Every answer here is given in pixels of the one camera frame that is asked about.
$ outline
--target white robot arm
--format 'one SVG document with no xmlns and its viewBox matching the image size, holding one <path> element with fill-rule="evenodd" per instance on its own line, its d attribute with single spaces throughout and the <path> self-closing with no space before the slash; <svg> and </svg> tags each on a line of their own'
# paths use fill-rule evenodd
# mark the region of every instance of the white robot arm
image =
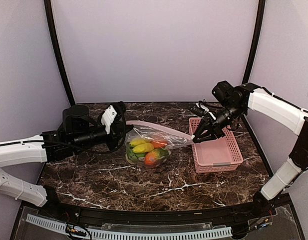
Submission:
<svg viewBox="0 0 308 240">
<path fill-rule="evenodd" d="M 110 151 L 101 153 L 113 152 L 118 149 L 118 142 L 126 131 L 132 128 L 126 125 L 124 112 L 124 103 L 113 103 L 96 122 L 89 117 L 87 107 L 72 106 L 64 110 L 63 123 L 57 131 L 0 142 L 0 194 L 27 201 L 38 207 L 45 205 L 49 199 L 56 196 L 53 188 L 30 184 L 9 175 L 1 168 L 21 163 L 59 161 L 102 143 L 106 143 Z"/>
<path fill-rule="evenodd" d="M 247 115 L 248 109 L 263 113 L 289 128 L 298 135 L 298 140 L 287 161 L 275 175 L 255 194 L 254 201 L 264 202 L 275 198 L 282 190 L 308 168 L 308 110 L 297 107 L 275 96 L 264 87 L 253 83 L 232 87 L 228 82 L 219 82 L 212 94 L 222 104 L 215 114 L 199 102 L 191 111 L 202 118 L 193 135 L 193 142 L 215 140 L 224 137 L 222 128 L 234 119 Z"/>
</svg>

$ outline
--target white wall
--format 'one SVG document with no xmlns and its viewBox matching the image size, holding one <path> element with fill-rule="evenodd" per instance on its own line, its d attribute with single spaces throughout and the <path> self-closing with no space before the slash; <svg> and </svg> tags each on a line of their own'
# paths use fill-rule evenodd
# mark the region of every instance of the white wall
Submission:
<svg viewBox="0 0 308 240">
<path fill-rule="evenodd" d="M 308 0 L 268 0 L 251 82 L 308 109 Z M 295 142 L 282 125 L 250 112 L 248 120 L 276 171 Z M 289 189 L 308 239 L 308 172 Z"/>
<path fill-rule="evenodd" d="M 56 129 L 68 107 L 41 0 L 0 0 L 0 142 Z M 35 183 L 41 164 L 4 168 Z M 20 201 L 0 195 L 0 240 L 8 240 Z"/>
<path fill-rule="evenodd" d="M 215 100 L 243 78 L 257 0 L 62 0 L 54 17 L 78 103 Z"/>
</svg>

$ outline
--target white cable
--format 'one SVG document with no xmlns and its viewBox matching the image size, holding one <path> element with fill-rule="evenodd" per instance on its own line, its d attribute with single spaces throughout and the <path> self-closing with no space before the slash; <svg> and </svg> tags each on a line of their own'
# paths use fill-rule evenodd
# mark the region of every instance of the white cable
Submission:
<svg viewBox="0 0 308 240">
<path fill-rule="evenodd" d="M 286 186 L 292 186 L 291 184 L 285 183 L 285 182 L 281 179 L 281 177 L 280 177 L 279 175 L 277 175 L 277 178 L 278 178 L 284 185 L 286 185 Z"/>
<path fill-rule="evenodd" d="M 24 181 L 21 179 L 21 183 L 22 183 L 22 190 L 20 191 L 20 194 L 15 198 L 15 200 L 18 200 L 18 198 L 23 194 L 24 192 Z"/>
</svg>

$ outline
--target white arm segment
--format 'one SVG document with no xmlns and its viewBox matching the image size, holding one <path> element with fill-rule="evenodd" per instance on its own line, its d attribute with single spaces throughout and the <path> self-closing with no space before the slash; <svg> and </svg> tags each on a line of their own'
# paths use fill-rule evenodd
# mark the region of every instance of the white arm segment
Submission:
<svg viewBox="0 0 308 240">
<path fill-rule="evenodd" d="M 11 142 L 20 142 L 13 145 L 0 146 L 0 168 L 15 164 L 24 163 L 44 163 L 47 161 L 46 150 L 42 148 L 41 142 L 23 143 L 23 141 L 43 140 L 43 137 L 36 135 L 33 137 L 19 139 L 15 141 L 0 142 L 6 144 Z"/>
<path fill-rule="evenodd" d="M 33 185 L 13 177 L 0 169 L 0 194 L 12 196 L 32 203 L 38 207 L 47 202 L 47 193 L 43 186 Z"/>
<path fill-rule="evenodd" d="M 269 95 L 262 88 L 255 89 L 249 96 L 248 108 L 263 113 L 288 127 L 294 134 L 299 135 L 304 117 L 308 113 Z"/>
<path fill-rule="evenodd" d="M 297 167 L 290 158 L 285 162 L 262 187 L 261 193 L 267 199 L 271 200 L 279 194 L 290 182 L 301 172 L 301 168 Z"/>
<path fill-rule="evenodd" d="M 101 123 L 105 125 L 105 130 L 107 134 L 110 133 L 110 126 L 114 122 L 116 116 L 117 112 L 112 105 L 110 105 L 107 109 L 105 109 Z"/>
</svg>

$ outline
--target brown marble surface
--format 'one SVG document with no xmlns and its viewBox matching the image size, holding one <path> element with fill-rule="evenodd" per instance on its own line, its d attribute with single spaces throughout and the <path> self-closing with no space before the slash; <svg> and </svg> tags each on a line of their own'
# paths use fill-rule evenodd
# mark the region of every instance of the brown marble surface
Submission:
<svg viewBox="0 0 308 240">
<path fill-rule="evenodd" d="M 161 124 L 188 133 L 189 103 L 127 103 L 127 120 Z M 93 118 L 108 104 L 87 104 Z M 125 149 L 82 153 L 47 163 L 39 181 L 56 188 L 61 202 L 126 211 L 183 211 L 250 202 L 269 179 L 244 124 L 234 132 L 244 162 L 235 171 L 196 173 L 191 146 L 173 150 L 155 169 L 130 166 Z"/>
</svg>

